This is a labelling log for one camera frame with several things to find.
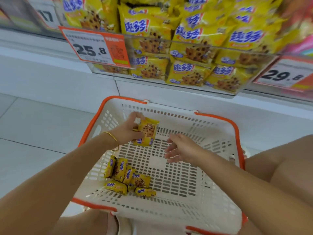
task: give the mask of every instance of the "shopping basket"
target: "shopping basket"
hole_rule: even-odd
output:
[[[107,151],[85,177],[73,202],[139,221],[178,226],[186,232],[237,234],[244,216],[234,202],[200,168],[184,162],[169,164],[164,159],[169,134],[182,133],[203,148],[244,168],[236,124],[196,110],[111,96],[102,102],[80,145],[118,126],[133,111],[160,121],[153,145],[141,147],[130,142],[120,146],[118,152]],[[150,187],[157,191],[157,196],[142,198],[131,192],[123,196],[105,190],[103,173],[112,154],[127,158],[137,173],[151,176]]]

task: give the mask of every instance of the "price tag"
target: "price tag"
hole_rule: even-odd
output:
[[[123,35],[63,26],[60,29],[80,60],[131,68]]]
[[[283,88],[293,85],[313,75],[313,63],[294,59],[280,59],[255,82]]]
[[[47,27],[59,29],[61,25],[52,0],[28,0]]]

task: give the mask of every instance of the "gold bracelet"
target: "gold bracelet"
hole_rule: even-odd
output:
[[[116,139],[111,133],[109,133],[109,132],[103,132],[103,133],[107,133],[107,134],[111,135],[112,138],[114,138],[114,140],[117,142],[117,139]],[[119,150],[119,144],[118,144],[118,142],[117,142],[117,146],[118,146],[117,150],[111,150],[111,151],[117,152],[117,151]]]

